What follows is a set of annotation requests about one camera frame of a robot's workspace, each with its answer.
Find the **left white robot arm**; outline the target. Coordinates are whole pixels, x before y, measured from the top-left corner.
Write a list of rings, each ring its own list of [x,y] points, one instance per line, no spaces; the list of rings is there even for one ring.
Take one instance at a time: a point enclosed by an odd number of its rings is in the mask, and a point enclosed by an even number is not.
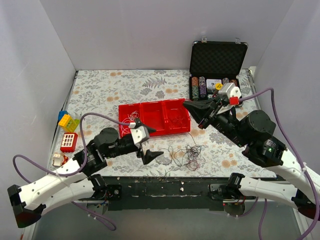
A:
[[[52,174],[23,186],[10,186],[7,192],[17,226],[26,228],[49,211],[73,201],[119,199],[121,187],[107,184],[98,173],[107,166],[107,160],[136,153],[147,165],[162,155],[161,151],[143,151],[142,144],[156,132],[154,128],[130,123],[129,130],[129,134],[120,138],[116,129],[104,128]]]

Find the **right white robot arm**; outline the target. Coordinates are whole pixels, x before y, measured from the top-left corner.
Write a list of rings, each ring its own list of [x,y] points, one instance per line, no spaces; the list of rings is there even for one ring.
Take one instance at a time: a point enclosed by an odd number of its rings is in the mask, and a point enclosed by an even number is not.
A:
[[[281,176],[289,185],[267,182],[232,173],[224,186],[214,190],[223,199],[259,197],[286,204],[313,219],[320,193],[320,176],[300,166],[284,143],[273,136],[276,124],[263,110],[254,110],[242,120],[236,118],[234,107],[224,110],[224,101],[211,99],[183,102],[200,129],[214,127],[242,148],[242,154],[253,164]]]

